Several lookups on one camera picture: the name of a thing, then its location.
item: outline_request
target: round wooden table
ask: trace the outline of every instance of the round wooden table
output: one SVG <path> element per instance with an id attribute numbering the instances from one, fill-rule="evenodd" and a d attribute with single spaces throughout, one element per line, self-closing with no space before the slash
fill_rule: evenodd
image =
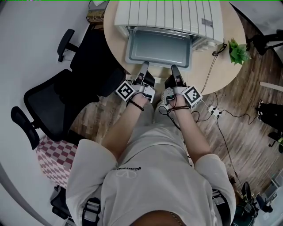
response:
<path id="1" fill-rule="evenodd" d="M 229 2 L 221 1 L 220 4 L 225 43 L 228 45 L 228 40 L 234 38 L 238 44 L 245 44 L 246 40 L 244 29 L 237 13 Z M 136 75 L 141 68 L 141 64 L 126 63 L 125 52 L 128 40 L 125 39 L 114 26 L 117 6 L 118 1 L 110 1 L 106 8 L 103 23 L 105 38 L 116 60 L 130 74 Z M 214 59 L 212 52 L 215 50 L 207 50 L 205 52 L 193 51 L 191 71 L 180 71 L 184 81 L 187 82 L 187 85 L 195 86 L 199 92 L 201 92 L 204 87 L 211 63 Z M 217 60 L 211 70 L 206 88 L 202 94 L 210 94 L 222 89 L 237 76 L 240 69 L 240 64 L 234 65 L 234 63 L 231 63 L 229 46 L 227 46 L 227 48 L 217 57 Z M 161 78 L 168 78 L 171 74 L 171 69 L 157 66 L 149 66 L 148 71 L 154 77 Z"/>

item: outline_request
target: black bracelet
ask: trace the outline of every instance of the black bracelet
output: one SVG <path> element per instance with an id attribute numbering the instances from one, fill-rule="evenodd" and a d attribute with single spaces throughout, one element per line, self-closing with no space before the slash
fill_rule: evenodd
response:
<path id="1" fill-rule="evenodd" d="M 144 109 L 143 109 L 140 105 L 138 105 L 137 103 L 133 102 L 132 100 L 129 100 L 129 101 L 128 101 L 127 106 L 128 106 L 129 103 L 135 105 L 135 106 L 138 107 L 141 111 L 144 111 Z"/>

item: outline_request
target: white t-shirt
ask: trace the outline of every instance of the white t-shirt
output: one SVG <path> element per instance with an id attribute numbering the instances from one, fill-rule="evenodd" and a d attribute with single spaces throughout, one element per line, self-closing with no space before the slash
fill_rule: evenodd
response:
<path id="1" fill-rule="evenodd" d="M 119 163 L 103 146 L 81 140 L 66 203 L 78 226 L 85 203 L 95 191 L 96 196 L 101 194 L 99 226 L 129 226 L 155 210 L 176 213 L 186 226 L 221 226 L 212 188 L 227 199 L 233 219 L 235 194 L 220 158 L 205 155 L 193 168 L 182 140 L 168 129 L 152 127 L 130 140 Z"/>

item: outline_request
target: wooden floor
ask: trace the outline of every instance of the wooden floor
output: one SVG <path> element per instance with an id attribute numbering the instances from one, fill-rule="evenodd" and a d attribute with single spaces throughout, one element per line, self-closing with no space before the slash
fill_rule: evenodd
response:
<path id="1" fill-rule="evenodd" d="M 251 38 L 256 34 L 256 30 L 241 16 L 240 19 L 246 35 Z M 251 45 L 250 54 L 252 59 L 244 63 L 238 76 L 216 94 L 219 100 L 218 108 L 226 109 L 237 116 L 249 114 L 251 121 L 257 116 L 254 108 L 260 99 L 266 103 L 283 104 L 282 92 L 259 85 L 259 82 L 263 81 L 283 86 L 283 69 L 271 50 L 261 56 Z M 203 100 L 207 105 L 216 106 L 214 93 L 204 96 Z M 124 109 L 125 103 L 114 94 L 101 98 L 99 103 L 89 104 L 82 110 L 71 129 L 100 143 L 107 128 L 113 125 Z M 200 120 L 207 119 L 210 115 L 204 104 L 199 104 L 195 110 L 200 112 Z M 283 168 L 283 155 L 278 152 L 278 144 L 268 147 L 272 141 L 267 135 L 274 131 L 273 128 L 257 119 L 249 126 L 248 121 L 248 116 L 235 118 L 225 112 L 218 119 L 240 181 L 242 184 L 248 181 L 253 193 L 257 194 L 262 192 L 270 183 L 270 178 Z M 198 125 L 207 137 L 212 151 L 225 163 L 228 174 L 235 176 L 215 118 L 211 117 Z"/>

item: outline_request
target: power strip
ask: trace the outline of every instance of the power strip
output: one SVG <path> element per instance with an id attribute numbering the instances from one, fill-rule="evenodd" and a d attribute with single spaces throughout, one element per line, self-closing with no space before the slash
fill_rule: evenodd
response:
<path id="1" fill-rule="evenodd" d="M 209 107 L 208 111 L 209 111 L 211 114 L 213 114 L 214 116 L 216 116 L 217 118 L 219 118 L 219 117 L 221 116 L 221 112 L 220 112 L 217 108 L 215 108 L 214 106 L 212 106 L 212 105 Z"/>

